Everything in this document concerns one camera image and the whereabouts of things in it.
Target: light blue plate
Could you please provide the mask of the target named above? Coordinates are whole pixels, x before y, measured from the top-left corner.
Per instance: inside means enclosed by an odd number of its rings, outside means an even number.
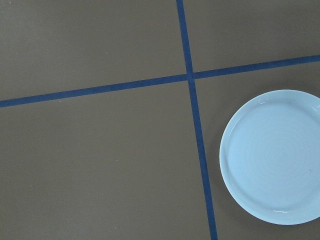
[[[233,198],[261,220],[320,217],[320,98],[277,90],[247,102],[224,130],[220,168]]]

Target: blue line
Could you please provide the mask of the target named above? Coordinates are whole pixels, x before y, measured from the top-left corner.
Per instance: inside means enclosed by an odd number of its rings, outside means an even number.
[[[204,138],[202,134],[199,105],[198,105],[196,84],[195,84],[195,79],[193,74],[192,58],[191,58],[191,51],[190,51],[187,22],[186,22],[183,0],[176,0],[176,5],[177,5],[178,16],[179,16],[185,69],[186,69],[186,75],[187,75],[188,86],[189,86],[195,138],[196,138],[196,144],[198,148],[198,155],[199,155],[199,161],[200,161],[201,177],[202,177],[204,199],[205,199],[205,205],[206,205],[206,213],[208,217],[210,236],[212,240],[217,240],[218,235],[217,235],[217,227],[216,227],[216,220],[215,220],[215,213],[214,213],[214,205],[213,205],[213,200],[211,195],[210,180],[209,180],[209,173],[208,173],[207,160],[206,160],[206,151],[205,151],[205,145],[204,145]]]
[[[146,80],[139,80],[139,81],[131,81],[125,83],[117,83],[105,86],[95,86],[77,90],[70,90],[70,91],[61,91],[55,93],[48,93],[43,95],[36,95],[36,96],[27,96],[15,99],[8,99],[0,101],[0,108],[9,107],[9,106],[16,106],[22,104],[30,104],[30,103],[37,103],[49,100],[56,100],[56,99],[65,99],[65,98],[72,98],[84,95],[91,95],[91,94],[100,94],[100,93],[107,93],[125,89],[134,89],[134,88],[141,88],[146,86],[153,86],[153,85],[160,85],[160,84],[168,84],[168,83],[176,83],[186,81],[187,76],[185,74],[181,75],[174,75],[174,76],[165,76],[165,77],[157,77],[152,79]]]
[[[251,72],[263,69],[273,69],[273,68],[280,68],[298,64],[308,64],[320,61],[320,55],[313,55],[313,56],[304,56],[304,57],[297,57],[297,58],[290,58],[278,61],[267,61],[261,62],[256,64],[249,64],[249,65],[242,65],[242,66],[233,66],[215,70],[208,70],[208,71],[200,71],[195,72],[193,77],[195,79],[203,79],[209,77],[216,77],[222,75],[229,75],[229,74],[237,74],[237,73],[244,73],[244,72]]]
[[[15,105],[22,105],[22,104],[37,103],[37,102],[43,102],[43,101],[49,101],[49,100],[56,100],[56,99],[78,97],[78,96],[84,96],[84,95],[90,95],[90,94],[107,93],[107,92],[113,92],[113,91],[119,91],[119,90],[125,90],[125,89],[134,89],[134,88],[141,88],[146,86],[182,82],[186,80],[192,81],[193,79],[203,79],[203,78],[217,77],[222,75],[257,71],[257,70],[263,70],[263,69],[272,69],[272,68],[280,68],[280,67],[286,67],[291,65],[320,62],[320,55],[313,55],[313,56],[304,56],[304,57],[290,58],[290,59],[278,60],[278,61],[268,61],[268,62],[261,62],[256,64],[234,66],[234,67],[227,67],[227,68],[208,70],[208,71],[199,71],[199,72],[192,73],[192,61],[191,61],[190,48],[185,47],[185,46],[189,46],[189,40],[186,39],[186,40],[183,40],[183,42],[184,42],[183,50],[187,52],[187,54],[185,54],[185,64],[186,64],[186,70],[188,74],[165,76],[165,77],[158,77],[158,78],[152,78],[152,79],[146,79],[146,80],[131,81],[131,82],[117,83],[117,84],[111,84],[111,85],[105,85],[105,86],[96,86],[96,87],[89,87],[89,88],[83,88],[83,89],[77,89],[77,90],[62,91],[62,92],[48,93],[43,95],[27,96],[27,97],[15,98],[15,99],[2,100],[0,101],[0,108],[15,106]]]
[[[188,76],[188,80],[190,81],[191,79],[193,79],[193,68],[192,68],[191,51],[190,51],[187,22],[186,22],[183,0],[177,0],[176,5],[177,5],[177,11],[178,11],[179,23],[180,23],[185,69],[186,69],[186,74]]]

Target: floor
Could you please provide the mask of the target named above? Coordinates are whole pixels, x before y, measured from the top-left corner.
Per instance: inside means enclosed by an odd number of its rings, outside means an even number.
[[[243,210],[219,146],[253,97],[320,97],[317,0],[0,2],[0,238],[316,240]]]

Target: brown surface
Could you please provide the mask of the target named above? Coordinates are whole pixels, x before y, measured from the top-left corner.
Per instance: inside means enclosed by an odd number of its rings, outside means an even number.
[[[233,114],[250,99],[279,89],[294,89],[320,97],[320,63],[199,79],[204,145],[211,180],[215,220],[220,240],[318,240],[320,218],[283,226],[262,221],[242,209],[229,194],[220,172],[222,134]]]
[[[5,0],[0,16],[0,100],[186,71],[172,0]]]
[[[195,72],[320,54],[318,0],[184,0]]]
[[[1,240],[209,239],[186,82],[0,113]]]

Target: ceramic plate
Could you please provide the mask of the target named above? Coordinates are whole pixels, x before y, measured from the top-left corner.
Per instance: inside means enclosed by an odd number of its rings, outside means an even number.
[[[276,90],[247,102],[224,130],[220,168],[233,198],[261,220],[320,217],[320,98]]]

